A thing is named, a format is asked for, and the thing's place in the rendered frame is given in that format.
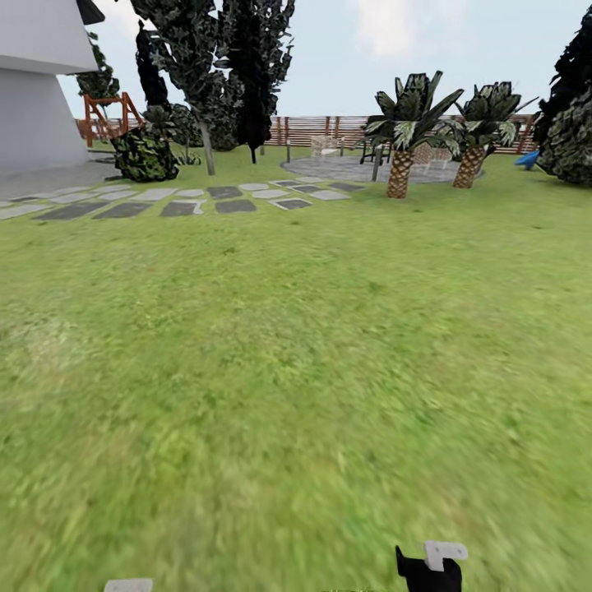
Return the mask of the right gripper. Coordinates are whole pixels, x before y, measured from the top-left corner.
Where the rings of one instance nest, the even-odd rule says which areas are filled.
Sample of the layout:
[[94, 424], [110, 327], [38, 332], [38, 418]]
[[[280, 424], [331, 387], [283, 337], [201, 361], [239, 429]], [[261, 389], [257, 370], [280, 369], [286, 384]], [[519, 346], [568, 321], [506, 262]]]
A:
[[407, 577], [410, 592], [437, 592], [437, 589], [461, 592], [462, 576], [455, 562], [444, 562], [443, 571], [434, 571], [425, 560], [404, 557], [399, 546], [395, 547], [395, 553], [399, 575]]

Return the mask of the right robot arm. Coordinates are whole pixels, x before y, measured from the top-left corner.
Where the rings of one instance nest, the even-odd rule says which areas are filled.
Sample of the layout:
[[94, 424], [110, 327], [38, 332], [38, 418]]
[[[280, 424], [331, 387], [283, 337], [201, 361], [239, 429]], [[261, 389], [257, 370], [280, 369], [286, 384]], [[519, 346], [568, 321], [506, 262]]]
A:
[[407, 577], [410, 592], [461, 592], [462, 576], [454, 561], [468, 557], [464, 544], [426, 540], [423, 548], [425, 560], [404, 557], [395, 547], [398, 572]]

